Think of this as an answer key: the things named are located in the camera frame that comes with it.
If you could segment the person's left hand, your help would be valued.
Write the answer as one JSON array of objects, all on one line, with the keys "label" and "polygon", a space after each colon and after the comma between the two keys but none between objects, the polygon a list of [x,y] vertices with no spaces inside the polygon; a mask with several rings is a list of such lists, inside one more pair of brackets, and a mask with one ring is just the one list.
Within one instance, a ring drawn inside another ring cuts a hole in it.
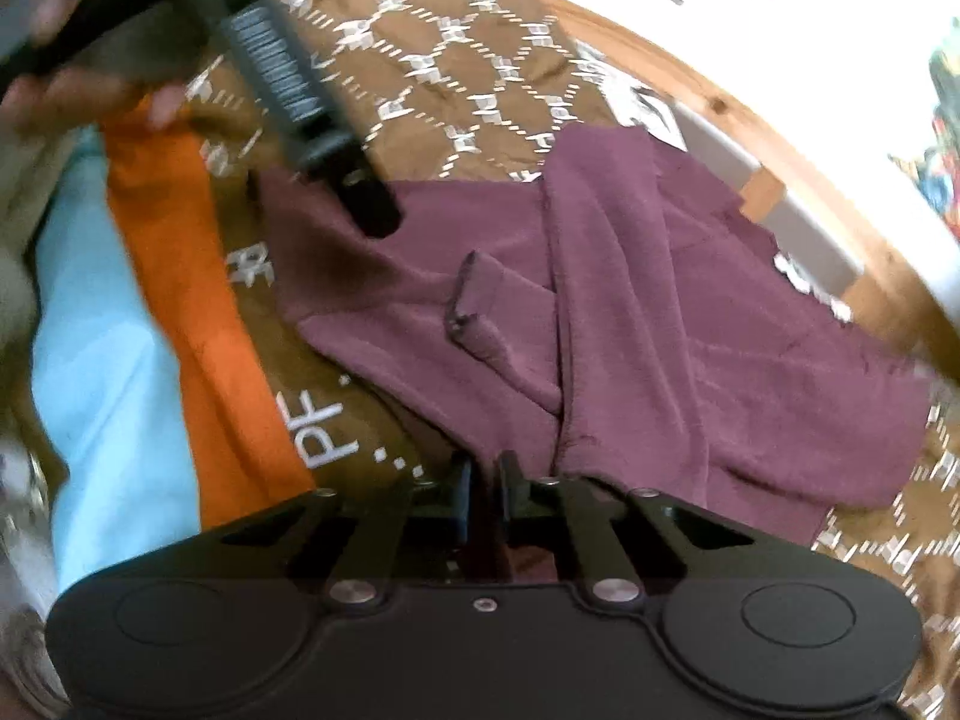
[{"label": "person's left hand", "polygon": [[[80,0],[29,0],[31,37],[48,43],[70,18]],[[25,135],[67,132],[135,109],[149,99],[148,120],[163,128],[178,114],[185,99],[183,82],[143,86],[120,76],[83,67],[67,67],[48,80],[20,76],[3,96],[2,124]]]}]

